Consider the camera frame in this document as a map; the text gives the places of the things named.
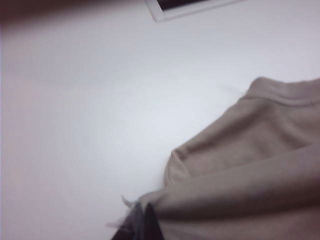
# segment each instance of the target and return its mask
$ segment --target beige fabric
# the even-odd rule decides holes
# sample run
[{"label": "beige fabric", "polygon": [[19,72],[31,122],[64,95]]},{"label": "beige fabric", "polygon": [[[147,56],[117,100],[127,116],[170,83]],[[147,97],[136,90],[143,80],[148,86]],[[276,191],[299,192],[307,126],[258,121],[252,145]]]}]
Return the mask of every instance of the beige fabric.
[{"label": "beige fabric", "polygon": [[320,79],[260,77],[175,149],[151,203],[166,240],[320,239]]}]

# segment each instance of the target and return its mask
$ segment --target white tablet frame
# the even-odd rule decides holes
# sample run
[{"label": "white tablet frame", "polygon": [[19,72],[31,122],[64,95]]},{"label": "white tablet frame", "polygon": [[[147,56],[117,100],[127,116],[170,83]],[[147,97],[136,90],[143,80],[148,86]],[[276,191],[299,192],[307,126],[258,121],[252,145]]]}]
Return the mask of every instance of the white tablet frame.
[{"label": "white tablet frame", "polygon": [[162,10],[157,0],[145,0],[153,19],[156,22],[182,17],[185,15],[202,12],[209,9],[215,9],[225,5],[230,5],[245,0],[206,0],[190,3],[181,7],[174,7],[168,10]]}]

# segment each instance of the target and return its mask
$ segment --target folded cloth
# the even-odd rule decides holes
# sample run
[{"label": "folded cloth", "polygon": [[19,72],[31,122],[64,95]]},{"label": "folded cloth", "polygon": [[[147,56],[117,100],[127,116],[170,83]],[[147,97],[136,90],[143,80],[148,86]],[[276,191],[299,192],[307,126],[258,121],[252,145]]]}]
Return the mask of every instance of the folded cloth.
[{"label": "folded cloth", "polygon": [[320,78],[253,81],[138,202],[165,240],[319,240]]}]

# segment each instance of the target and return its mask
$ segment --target white surface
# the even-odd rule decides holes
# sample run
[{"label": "white surface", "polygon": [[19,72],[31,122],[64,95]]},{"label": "white surface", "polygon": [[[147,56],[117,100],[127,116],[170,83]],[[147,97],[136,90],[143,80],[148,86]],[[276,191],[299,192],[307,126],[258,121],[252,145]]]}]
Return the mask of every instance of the white surface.
[{"label": "white surface", "polygon": [[107,240],[170,151],[258,76],[320,76],[320,1],[155,23],[143,0],[1,29],[1,240]]}]

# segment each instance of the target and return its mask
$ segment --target beige sweater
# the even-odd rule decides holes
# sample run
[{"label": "beige sweater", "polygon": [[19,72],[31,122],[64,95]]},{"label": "beige sweater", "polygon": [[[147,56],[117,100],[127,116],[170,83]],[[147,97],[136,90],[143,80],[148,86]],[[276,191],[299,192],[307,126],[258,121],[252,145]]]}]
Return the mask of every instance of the beige sweater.
[{"label": "beige sweater", "polygon": [[165,240],[320,240],[319,139],[320,79],[260,77],[139,202]]}]

